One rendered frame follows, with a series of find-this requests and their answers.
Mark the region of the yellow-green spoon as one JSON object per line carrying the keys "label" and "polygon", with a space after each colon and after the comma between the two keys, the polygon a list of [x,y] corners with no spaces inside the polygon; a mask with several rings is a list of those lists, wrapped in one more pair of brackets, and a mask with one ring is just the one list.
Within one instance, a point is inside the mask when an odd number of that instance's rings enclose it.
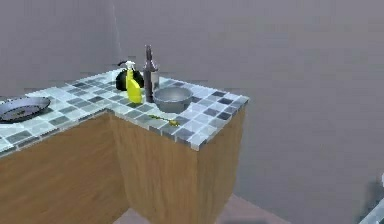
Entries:
{"label": "yellow-green spoon", "polygon": [[167,119],[156,115],[148,115],[152,119],[167,121],[170,126],[178,127],[180,123],[177,120]]}

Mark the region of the dark wine bottle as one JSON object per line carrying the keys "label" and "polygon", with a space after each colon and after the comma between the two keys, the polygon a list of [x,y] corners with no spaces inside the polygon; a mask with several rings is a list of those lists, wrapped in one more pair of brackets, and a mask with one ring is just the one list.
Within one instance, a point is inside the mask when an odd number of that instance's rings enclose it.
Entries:
{"label": "dark wine bottle", "polygon": [[150,45],[146,45],[146,61],[143,67],[145,97],[148,103],[153,103],[153,93],[158,88],[158,71],[157,66],[153,62],[152,49]]}

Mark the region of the black kettle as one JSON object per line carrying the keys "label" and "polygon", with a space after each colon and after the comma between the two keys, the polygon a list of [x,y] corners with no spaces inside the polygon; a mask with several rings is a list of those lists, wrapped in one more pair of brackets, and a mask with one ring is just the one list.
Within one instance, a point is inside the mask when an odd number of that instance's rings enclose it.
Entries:
{"label": "black kettle", "polygon": [[136,69],[135,62],[128,61],[128,60],[120,61],[118,63],[118,66],[122,66],[122,65],[125,65],[126,68],[123,69],[115,79],[116,89],[120,91],[126,91],[126,76],[127,76],[128,69],[133,70],[133,79],[139,84],[140,88],[143,88],[144,78],[143,78],[143,75],[140,73],[140,71]]}

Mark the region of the wooden tiled kitchen counter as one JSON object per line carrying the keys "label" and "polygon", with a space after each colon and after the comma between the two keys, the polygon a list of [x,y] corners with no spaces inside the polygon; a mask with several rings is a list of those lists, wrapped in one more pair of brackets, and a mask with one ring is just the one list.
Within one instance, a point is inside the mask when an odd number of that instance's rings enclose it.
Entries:
{"label": "wooden tiled kitchen counter", "polygon": [[215,223],[234,188],[247,97],[161,78],[193,93],[171,115],[129,102],[116,75],[43,89],[47,113],[0,125],[0,224],[112,224],[128,209],[151,224]]}

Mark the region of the dark frying pan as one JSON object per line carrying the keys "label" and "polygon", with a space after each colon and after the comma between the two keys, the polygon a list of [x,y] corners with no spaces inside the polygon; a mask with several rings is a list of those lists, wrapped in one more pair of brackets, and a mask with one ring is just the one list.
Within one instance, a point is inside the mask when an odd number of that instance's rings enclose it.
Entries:
{"label": "dark frying pan", "polygon": [[50,105],[47,97],[21,97],[0,104],[0,123],[18,123],[43,113]]}

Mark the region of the yellow spray bottle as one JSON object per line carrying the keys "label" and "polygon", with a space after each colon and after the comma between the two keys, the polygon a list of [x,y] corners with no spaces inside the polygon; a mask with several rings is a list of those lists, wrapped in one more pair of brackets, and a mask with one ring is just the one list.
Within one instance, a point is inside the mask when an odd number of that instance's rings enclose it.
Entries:
{"label": "yellow spray bottle", "polygon": [[137,79],[142,75],[135,69],[135,63],[133,61],[127,61],[125,63],[127,68],[126,75],[126,91],[128,99],[135,104],[142,103],[141,87]]}

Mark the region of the grey metal bowl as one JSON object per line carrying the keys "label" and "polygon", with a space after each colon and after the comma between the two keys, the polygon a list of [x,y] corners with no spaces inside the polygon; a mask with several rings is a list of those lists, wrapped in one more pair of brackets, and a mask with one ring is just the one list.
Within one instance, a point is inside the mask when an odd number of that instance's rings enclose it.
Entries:
{"label": "grey metal bowl", "polygon": [[153,100],[158,109],[165,113],[181,113],[192,102],[193,93],[182,87],[165,87],[153,93]]}

